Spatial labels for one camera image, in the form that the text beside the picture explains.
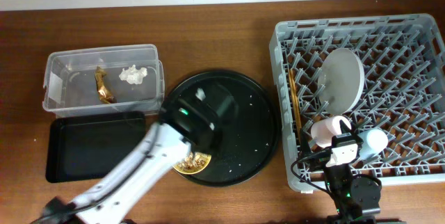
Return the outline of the yellow bowl with food scraps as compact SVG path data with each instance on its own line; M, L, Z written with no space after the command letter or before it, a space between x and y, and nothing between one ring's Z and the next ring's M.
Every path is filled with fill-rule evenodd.
M175 164L173 168L181 174L193 175L204 170L211 161L210 154L191 152L185 159Z

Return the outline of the white tissue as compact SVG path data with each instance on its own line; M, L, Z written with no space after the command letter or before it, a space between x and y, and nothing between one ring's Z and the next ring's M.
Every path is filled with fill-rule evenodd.
M147 68L142 67L137 69L135 65L128 67L127 69L123 68L119 78L121 81L126 81L131 85L139 85L143 83L143 79L147 76Z

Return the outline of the gold foil wrapper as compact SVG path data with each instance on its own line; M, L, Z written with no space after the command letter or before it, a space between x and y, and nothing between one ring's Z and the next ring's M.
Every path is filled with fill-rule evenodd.
M104 77L107 75L106 71L100 66L95 70L95 81L99 100L105 104L114 104L116 99L112 92L106 87Z

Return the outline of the white round plate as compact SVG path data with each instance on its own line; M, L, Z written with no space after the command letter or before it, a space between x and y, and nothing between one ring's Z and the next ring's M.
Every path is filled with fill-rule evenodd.
M364 67L359 57L349 49L335 49L321 66L317 85L324 89L318 94L327 102L326 111L340 115L354 108L364 89Z

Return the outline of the light blue plastic cup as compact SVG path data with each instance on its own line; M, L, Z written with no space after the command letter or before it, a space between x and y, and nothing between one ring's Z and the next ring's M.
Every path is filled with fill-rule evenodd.
M359 151L361 160L366 160L379 154L387 147L389 142L386 133L381 129L370 129L358 134L358 136L363 140L362 148Z

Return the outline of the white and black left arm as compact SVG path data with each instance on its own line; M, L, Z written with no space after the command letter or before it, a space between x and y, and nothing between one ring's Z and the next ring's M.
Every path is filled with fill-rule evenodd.
M228 99L165 102L158 122L100 182L68 204L53 198L36 223L121 223L133 206L192 149L215 152L215 134Z

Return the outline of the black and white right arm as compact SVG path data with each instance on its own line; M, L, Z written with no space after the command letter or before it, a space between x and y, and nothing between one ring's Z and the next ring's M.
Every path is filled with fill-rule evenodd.
M337 208L337 214L328 216L327 223L376 224L375 215L381 212L379 179L354 175L347 164L326 167L323 172L326 190Z

